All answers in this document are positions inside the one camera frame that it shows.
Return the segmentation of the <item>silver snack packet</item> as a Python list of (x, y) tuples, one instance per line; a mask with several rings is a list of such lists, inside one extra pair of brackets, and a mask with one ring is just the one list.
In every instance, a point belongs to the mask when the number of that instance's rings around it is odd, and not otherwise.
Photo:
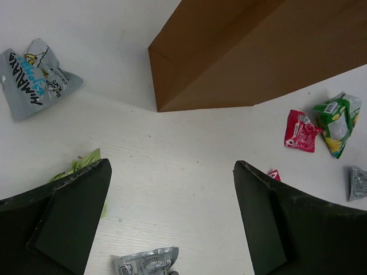
[(366, 197), (366, 171), (357, 166), (349, 168), (349, 198), (348, 201), (354, 201)]
[(115, 273), (119, 275), (178, 274), (171, 270), (178, 256), (179, 248), (172, 246), (115, 257), (112, 262)]

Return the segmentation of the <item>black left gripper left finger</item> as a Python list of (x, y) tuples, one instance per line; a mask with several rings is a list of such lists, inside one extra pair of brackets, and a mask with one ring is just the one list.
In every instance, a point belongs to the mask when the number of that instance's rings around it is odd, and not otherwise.
[(1, 274), (83, 274), (111, 174), (100, 159), (1, 200)]

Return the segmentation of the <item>dark green chips packet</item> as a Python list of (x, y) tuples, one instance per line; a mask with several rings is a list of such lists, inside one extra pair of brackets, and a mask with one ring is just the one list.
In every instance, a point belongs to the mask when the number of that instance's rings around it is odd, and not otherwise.
[(358, 121), (362, 106), (359, 97), (341, 92), (312, 109), (330, 153), (339, 159)]

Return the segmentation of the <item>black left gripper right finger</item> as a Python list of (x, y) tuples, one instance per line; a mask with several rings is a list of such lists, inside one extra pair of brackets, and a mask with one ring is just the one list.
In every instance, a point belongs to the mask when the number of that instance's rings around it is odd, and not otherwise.
[(309, 195), (242, 160), (233, 176), (256, 274), (366, 273), (366, 211)]

